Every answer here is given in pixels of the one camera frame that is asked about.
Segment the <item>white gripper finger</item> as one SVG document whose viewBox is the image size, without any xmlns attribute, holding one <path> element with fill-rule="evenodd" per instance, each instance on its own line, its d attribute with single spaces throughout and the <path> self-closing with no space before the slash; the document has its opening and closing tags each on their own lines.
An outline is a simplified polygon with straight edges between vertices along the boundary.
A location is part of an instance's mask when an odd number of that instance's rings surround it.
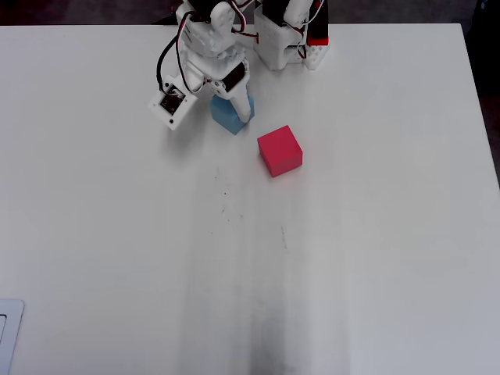
<svg viewBox="0 0 500 375">
<path fill-rule="evenodd" d="M 204 85 L 210 88 L 214 95 L 220 98 L 229 98 L 226 85 L 222 80 L 205 79 Z"/>
<path fill-rule="evenodd" d="M 229 100 L 242 123 L 251 119 L 252 107 L 248 98 L 248 79 L 242 79 L 230 90 L 226 90 L 226 100 Z"/>
</svg>

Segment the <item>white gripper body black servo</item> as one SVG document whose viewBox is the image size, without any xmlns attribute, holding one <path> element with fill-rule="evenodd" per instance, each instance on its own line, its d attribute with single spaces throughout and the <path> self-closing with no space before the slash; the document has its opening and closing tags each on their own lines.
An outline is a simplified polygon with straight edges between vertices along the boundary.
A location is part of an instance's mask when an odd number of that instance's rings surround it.
<svg viewBox="0 0 500 375">
<path fill-rule="evenodd" d="M 245 49 L 239 45 L 229 47 L 216 57 L 206 57 L 192 48 L 182 47 L 181 67 L 187 87 L 193 93 L 201 89 L 205 79 L 222 80 L 230 90 L 242 79 L 250 78 Z"/>
</svg>

